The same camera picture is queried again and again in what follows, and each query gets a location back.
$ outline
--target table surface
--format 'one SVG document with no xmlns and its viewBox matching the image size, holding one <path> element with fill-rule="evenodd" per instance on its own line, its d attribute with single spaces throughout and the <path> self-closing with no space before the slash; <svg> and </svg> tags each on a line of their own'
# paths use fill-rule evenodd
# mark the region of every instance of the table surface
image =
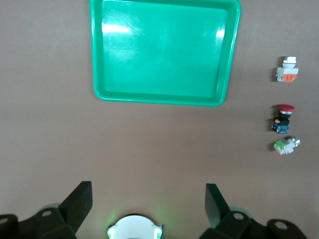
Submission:
<svg viewBox="0 0 319 239">
<path fill-rule="evenodd" d="M 103 102 L 92 83 L 87 0 L 1 0 L 0 214 L 20 220 L 59 203 L 83 180 L 93 208 L 77 236 L 105 239 L 121 216 L 145 214 L 167 239 L 209 227 L 206 183 L 266 224 L 289 220 L 319 238 L 316 0 L 241 0 L 227 98 L 217 108 Z M 276 82 L 297 56 L 294 83 Z M 269 131 L 279 104 L 296 107 L 280 156 Z"/>
</svg>

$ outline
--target red button cap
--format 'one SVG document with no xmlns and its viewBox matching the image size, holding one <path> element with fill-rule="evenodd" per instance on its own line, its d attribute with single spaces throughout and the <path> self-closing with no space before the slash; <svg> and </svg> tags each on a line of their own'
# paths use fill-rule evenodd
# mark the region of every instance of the red button cap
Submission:
<svg viewBox="0 0 319 239">
<path fill-rule="evenodd" d="M 295 107 L 290 105 L 279 105 L 279 109 L 286 112 L 293 112 L 295 111 Z"/>
</svg>

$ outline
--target screw hole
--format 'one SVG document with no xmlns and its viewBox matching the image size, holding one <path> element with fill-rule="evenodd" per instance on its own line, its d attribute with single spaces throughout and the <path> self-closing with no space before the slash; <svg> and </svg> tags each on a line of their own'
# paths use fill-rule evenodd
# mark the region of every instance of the screw hole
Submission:
<svg viewBox="0 0 319 239">
<path fill-rule="evenodd" d="M 275 226 L 278 227 L 281 230 L 287 230 L 288 227 L 286 224 L 284 224 L 283 222 L 275 222 Z"/>
<path fill-rule="evenodd" d="M 47 216 L 50 216 L 51 213 L 52 213 L 52 212 L 48 210 L 48 211 L 43 212 L 43 213 L 42 213 L 42 216 L 43 216 L 43 217 L 47 217 Z"/>
<path fill-rule="evenodd" d="M 9 218 L 1 218 L 0 219 L 0 225 L 5 224 L 7 221 L 9 221 Z"/>
<path fill-rule="evenodd" d="M 236 218 L 237 220 L 243 220 L 244 219 L 244 216 L 240 213 L 234 213 L 234 218 Z"/>
</svg>

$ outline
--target tray rim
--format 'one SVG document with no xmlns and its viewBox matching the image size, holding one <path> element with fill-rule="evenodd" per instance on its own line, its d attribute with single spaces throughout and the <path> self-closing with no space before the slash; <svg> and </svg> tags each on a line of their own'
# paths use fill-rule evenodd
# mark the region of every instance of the tray rim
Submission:
<svg viewBox="0 0 319 239">
<path fill-rule="evenodd" d="M 108 92 L 107 94 L 103 94 L 100 91 L 99 81 L 98 81 L 100 72 L 99 72 L 99 68 L 98 68 L 98 50 L 97 50 L 98 43 L 97 43 L 97 36 L 96 36 L 97 30 L 96 30 L 95 4 L 96 4 L 96 2 L 100 2 L 102 4 L 104 1 L 144 2 L 144 3 L 163 4 L 163 2 L 166 2 L 169 0 L 160 0 L 160 1 L 158 1 L 158 0 L 89 0 L 90 18 L 91 18 L 93 88 L 94 88 L 94 93 L 97 96 L 97 98 L 99 98 L 103 101 L 111 101 L 111 102 L 168 104 L 168 105 L 184 105 L 184 106 L 200 106 L 200 107 L 217 107 L 225 101 L 226 95 L 227 95 L 229 79 L 230 79 L 235 44 L 236 44 L 236 39 L 237 39 L 237 31 L 238 31 L 239 21 L 240 21 L 240 16 L 241 16 L 241 5 L 240 5 L 239 0 L 185 0 L 183 2 L 177 0 L 175 2 L 170 1 L 170 3 L 169 3 L 172 5 L 197 6 L 197 5 L 185 4 L 185 3 L 212 2 L 212 3 L 229 4 L 230 6 L 235 8 L 236 20 L 233 24 L 234 31 L 233 31 L 232 39 L 231 39 L 229 58 L 228 58 L 227 66 L 225 69 L 225 74 L 224 74 L 225 79 L 223 81 L 223 88 L 221 90 L 221 95 L 218 98 L 216 96 L 214 96 L 214 97 L 190 97 L 190 96 L 176 96 L 176 95 L 165 95 L 165 94 L 144 94 L 144 93 L 114 92 L 114 91 Z"/>
</svg>

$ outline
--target green light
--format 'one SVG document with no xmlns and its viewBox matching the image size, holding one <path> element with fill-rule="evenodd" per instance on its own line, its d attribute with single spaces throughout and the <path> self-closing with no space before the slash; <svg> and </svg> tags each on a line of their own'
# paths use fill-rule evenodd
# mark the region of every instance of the green light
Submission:
<svg viewBox="0 0 319 239">
<path fill-rule="evenodd" d="M 115 239 L 115 228 L 110 228 L 108 230 L 109 239 Z"/>
<path fill-rule="evenodd" d="M 162 234 L 162 230 L 159 228 L 155 228 L 154 229 L 154 239 L 160 239 Z"/>
<path fill-rule="evenodd" d="M 275 146 L 279 149 L 285 148 L 286 144 L 282 142 L 281 140 L 276 141 Z"/>
</svg>

